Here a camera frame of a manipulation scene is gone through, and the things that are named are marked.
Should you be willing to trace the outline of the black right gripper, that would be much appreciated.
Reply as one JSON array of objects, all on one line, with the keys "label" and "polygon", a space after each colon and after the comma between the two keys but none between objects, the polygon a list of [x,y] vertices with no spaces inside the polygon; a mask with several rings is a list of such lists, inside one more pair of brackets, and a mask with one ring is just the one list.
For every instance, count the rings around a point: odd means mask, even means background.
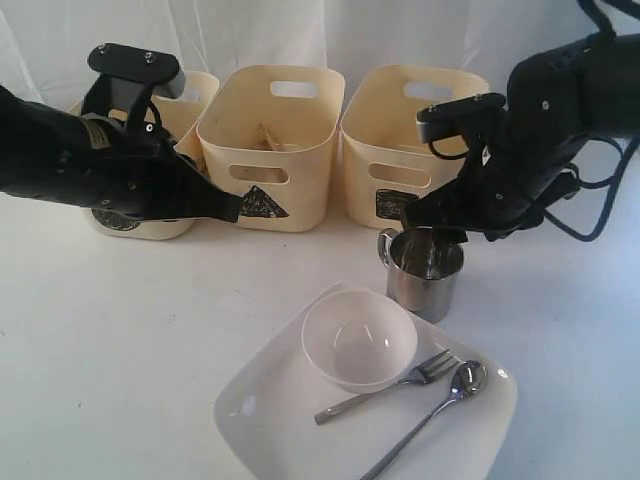
[{"label": "black right gripper", "polygon": [[539,226],[552,205],[580,189],[570,168],[579,135],[547,128],[518,132],[503,115],[478,135],[478,143],[456,180],[403,208],[405,230],[432,229],[438,245],[467,243],[469,231],[504,239]]}]

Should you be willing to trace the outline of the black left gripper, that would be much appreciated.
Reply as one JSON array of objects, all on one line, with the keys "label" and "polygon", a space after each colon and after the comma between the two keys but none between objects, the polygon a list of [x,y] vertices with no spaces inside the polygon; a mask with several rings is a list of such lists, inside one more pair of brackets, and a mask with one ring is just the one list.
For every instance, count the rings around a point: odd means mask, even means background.
[{"label": "black left gripper", "polygon": [[98,76],[79,115],[59,116],[59,201],[136,220],[236,223],[241,196],[220,190],[174,149],[151,88],[116,103]]}]

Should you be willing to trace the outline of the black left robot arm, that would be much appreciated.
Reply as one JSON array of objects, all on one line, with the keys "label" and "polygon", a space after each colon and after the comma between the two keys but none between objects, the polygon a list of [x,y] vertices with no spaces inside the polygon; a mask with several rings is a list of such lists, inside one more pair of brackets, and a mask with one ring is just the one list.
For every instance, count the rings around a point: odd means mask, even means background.
[{"label": "black left robot arm", "polygon": [[237,222],[243,200],[215,186],[163,132],[155,92],[171,98],[184,76],[133,80],[102,74],[79,115],[1,91],[1,190],[25,199],[115,213],[135,221]]}]

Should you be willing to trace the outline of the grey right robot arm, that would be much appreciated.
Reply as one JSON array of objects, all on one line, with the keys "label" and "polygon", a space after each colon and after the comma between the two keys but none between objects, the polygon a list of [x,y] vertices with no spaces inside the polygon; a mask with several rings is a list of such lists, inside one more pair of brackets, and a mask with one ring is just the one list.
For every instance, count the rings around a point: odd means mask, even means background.
[{"label": "grey right robot arm", "polygon": [[[402,210],[405,229],[439,230],[455,243],[480,232],[504,239],[549,221],[581,242],[597,239],[639,147],[639,37],[583,40],[521,61],[506,94],[483,93],[416,115],[423,143],[459,136],[457,176]],[[581,189],[607,191],[589,233],[549,208]]]}]

